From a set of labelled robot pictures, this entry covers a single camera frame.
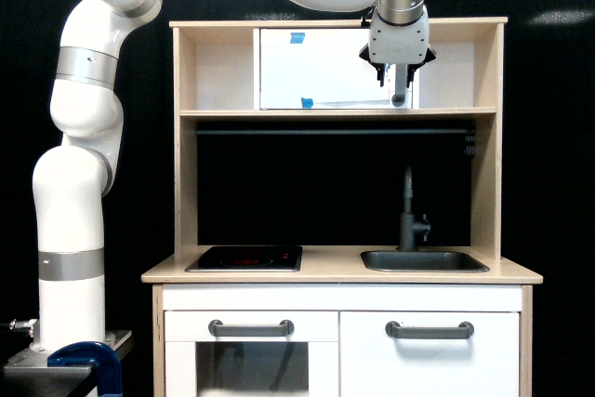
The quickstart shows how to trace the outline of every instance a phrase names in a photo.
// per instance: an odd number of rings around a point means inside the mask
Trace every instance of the toy kitchen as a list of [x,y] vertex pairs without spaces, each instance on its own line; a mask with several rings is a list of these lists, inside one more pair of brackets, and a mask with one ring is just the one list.
[[501,257],[506,22],[430,20],[399,107],[344,54],[358,20],[171,23],[155,396],[531,395],[543,278]]

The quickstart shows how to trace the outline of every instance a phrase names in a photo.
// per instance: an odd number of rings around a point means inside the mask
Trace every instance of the cabinet door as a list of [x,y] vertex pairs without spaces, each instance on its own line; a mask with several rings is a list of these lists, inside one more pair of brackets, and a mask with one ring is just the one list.
[[[469,339],[449,337],[441,328],[473,326]],[[461,328],[458,336],[466,336]],[[342,397],[518,397],[519,314],[470,312],[357,312],[340,314]]]
[[335,311],[167,311],[166,395],[338,397],[337,321]]

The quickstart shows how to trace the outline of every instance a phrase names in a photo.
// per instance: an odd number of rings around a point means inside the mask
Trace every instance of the black faucet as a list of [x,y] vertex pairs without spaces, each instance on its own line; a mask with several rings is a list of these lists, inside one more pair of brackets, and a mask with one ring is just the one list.
[[413,198],[413,175],[411,166],[405,168],[403,185],[403,213],[401,213],[401,237],[399,251],[418,251],[416,247],[416,234],[423,234],[424,241],[430,234],[430,222],[423,216],[423,221],[416,221],[416,216],[411,212],[411,199]]

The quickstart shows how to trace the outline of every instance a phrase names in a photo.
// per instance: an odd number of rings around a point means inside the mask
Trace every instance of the oven window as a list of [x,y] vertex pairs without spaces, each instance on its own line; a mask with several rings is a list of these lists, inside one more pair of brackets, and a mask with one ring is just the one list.
[[307,397],[308,343],[196,343],[198,397]]

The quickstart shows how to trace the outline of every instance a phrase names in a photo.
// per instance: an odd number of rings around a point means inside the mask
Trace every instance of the wooden shelf unit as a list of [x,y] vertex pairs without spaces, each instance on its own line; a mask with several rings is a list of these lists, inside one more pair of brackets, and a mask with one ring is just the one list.
[[176,258],[198,256],[197,126],[213,121],[433,121],[476,125],[471,249],[500,259],[502,96],[506,18],[430,20],[438,59],[422,68],[420,108],[255,110],[259,30],[359,28],[358,20],[171,22],[174,32]]

